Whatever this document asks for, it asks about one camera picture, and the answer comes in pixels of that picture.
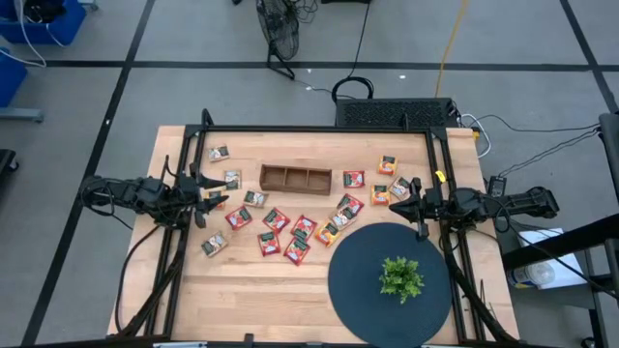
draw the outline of gray floor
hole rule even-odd
[[[41,53],[53,61],[124,61],[147,2],[99,3],[101,9],[88,14],[72,46],[45,47]],[[229,0],[156,0],[135,59],[263,61],[266,46],[253,3],[233,7]],[[570,3],[598,62],[619,64],[619,32],[613,25],[619,5],[612,0]],[[374,0],[360,61],[438,62],[458,4]],[[352,61],[364,11],[357,4],[321,6],[313,24],[302,24],[293,60]],[[2,39],[0,45],[32,56]],[[471,0],[449,62],[587,64],[558,0]],[[17,150],[21,162],[0,201],[0,346],[17,345],[23,337],[120,71],[29,69],[13,106],[42,108],[44,123],[0,123],[0,148]],[[309,63],[296,73],[300,80],[330,88],[348,70],[314,69]],[[437,71],[358,70],[358,75],[373,81],[377,98],[414,98],[432,96]],[[604,77],[619,93],[619,72]],[[364,96],[354,86],[340,91]],[[442,95],[455,99],[462,113],[493,113],[522,128],[585,126],[608,111],[591,72],[447,71]],[[197,122],[203,107],[217,124],[332,125],[335,116],[328,94],[307,91],[264,69],[136,68],[129,74],[98,174],[143,175],[157,127]],[[514,133],[491,119],[484,126],[492,140],[492,151],[482,159],[486,176],[576,135]],[[617,211],[597,138],[509,177],[509,191],[533,186],[552,189],[560,202],[558,218],[536,221],[548,227],[570,229]],[[131,214],[122,217],[133,219]],[[118,222],[82,214],[39,343],[104,336],[128,242],[129,231]],[[598,250],[594,259],[596,271],[602,272]],[[537,293],[512,295],[520,334],[532,343],[577,347],[591,334],[584,309],[549,303]],[[616,327],[616,304],[606,297],[603,303],[608,327]],[[618,334],[610,330],[614,346]]]

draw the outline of black power supply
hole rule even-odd
[[[493,175],[490,177],[490,183],[487,186],[487,194],[490,197],[501,197],[505,194],[505,186],[507,185],[507,178]]]

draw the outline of wooden tabletop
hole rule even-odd
[[[149,175],[158,177],[161,174],[165,155],[170,155],[170,167],[176,167],[183,130],[183,127],[159,128]],[[471,130],[448,130],[448,135],[457,185],[483,190]],[[194,143],[190,154],[193,154]],[[230,196],[225,208],[211,212],[205,229],[192,226],[172,338],[240,341],[245,334],[252,333],[256,341],[362,342],[341,323],[333,309],[327,289],[329,262],[339,242],[366,224],[390,221],[409,225],[387,207],[371,206],[369,185],[389,185],[394,180],[376,172],[379,157],[386,155],[398,158],[398,174],[406,178],[419,177],[422,185],[430,188],[431,174],[424,137],[393,133],[209,132],[204,151],[222,144],[228,146],[230,159],[209,162],[205,153],[201,171],[209,178],[222,179],[224,170],[239,169],[242,171],[242,187],[225,193]],[[438,142],[435,149],[441,167]],[[331,195],[271,191],[263,209],[248,207],[253,222],[233,232],[224,216],[241,206],[247,189],[260,190],[258,179],[262,163],[333,169]],[[365,170],[366,187],[344,189],[343,170]],[[166,178],[169,184],[172,184],[172,179],[170,176]],[[280,234],[280,244],[285,247],[292,239],[291,225],[301,214],[322,223],[345,193],[359,198],[366,207],[333,246],[325,247],[311,238],[311,250],[299,267],[281,254],[262,256],[256,235],[268,231],[261,220],[271,208],[277,207],[292,220]],[[429,238],[436,244],[439,237],[437,223],[428,221],[428,225]],[[151,218],[138,217],[131,246],[152,227]],[[480,224],[478,229],[494,235],[490,221]],[[229,245],[209,258],[200,245],[217,231],[223,233]],[[506,331],[518,337],[497,243],[480,233],[469,233],[467,238],[476,284],[479,287],[480,280],[484,280],[488,307]],[[161,242],[162,231],[147,240],[133,255],[125,276],[122,325],[129,322],[152,290]],[[469,304],[463,299],[462,305],[468,337],[473,337]],[[167,295],[164,294],[156,332],[162,329],[166,306]],[[111,323],[109,332],[115,332]],[[429,343],[457,343],[453,310]]]

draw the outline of black equipment box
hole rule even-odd
[[[338,100],[336,127],[457,128],[459,116],[451,98]]]

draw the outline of small potted plant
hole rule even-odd
[[[421,288],[424,286],[424,276],[417,274],[417,266],[419,266],[417,261],[406,260],[405,257],[398,256],[396,261],[392,261],[389,257],[386,258],[383,264],[383,275],[379,278],[383,283],[380,293],[399,295],[401,305],[406,303],[409,296],[414,298],[420,295]]]

